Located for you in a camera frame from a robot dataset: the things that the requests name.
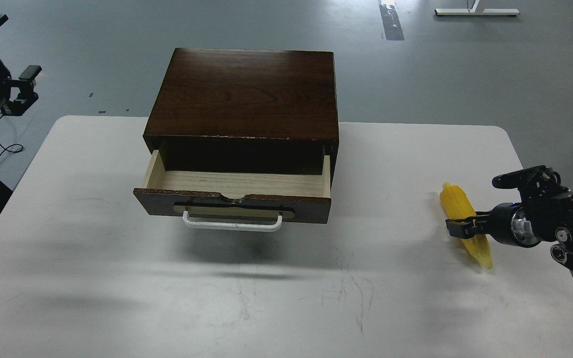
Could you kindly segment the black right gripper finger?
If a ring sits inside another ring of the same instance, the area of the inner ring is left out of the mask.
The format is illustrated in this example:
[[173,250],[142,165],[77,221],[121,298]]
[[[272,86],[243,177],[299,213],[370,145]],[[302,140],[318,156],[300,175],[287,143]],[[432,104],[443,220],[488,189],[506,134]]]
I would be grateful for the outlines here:
[[445,220],[450,236],[468,240],[477,235],[491,234],[489,226],[490,211],[476,211],[466,218],[448,218]]

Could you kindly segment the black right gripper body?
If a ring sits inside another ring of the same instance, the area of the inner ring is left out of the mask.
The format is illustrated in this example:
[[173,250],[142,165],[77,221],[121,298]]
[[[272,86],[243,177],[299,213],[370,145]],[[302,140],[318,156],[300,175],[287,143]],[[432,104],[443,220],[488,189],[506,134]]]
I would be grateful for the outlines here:
[[504,245],[532,248],[542,241],[535,236],[532,222],[516,202],[505,202],[493,208],[489,212],[487,228],[489,235]]

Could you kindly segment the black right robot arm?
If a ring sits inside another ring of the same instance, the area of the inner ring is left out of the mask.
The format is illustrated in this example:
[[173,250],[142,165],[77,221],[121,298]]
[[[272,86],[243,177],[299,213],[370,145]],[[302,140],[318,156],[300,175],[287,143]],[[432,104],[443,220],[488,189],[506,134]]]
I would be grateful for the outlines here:
[[561,184],[560,175],[546,166],[534,166],[496,176],[492,186],[515,188],[521,200],[448,218],[449,234],[466,241],[489,234],[504,245],[522,248],[550,242],[551,257],[573,272],[573,191]]

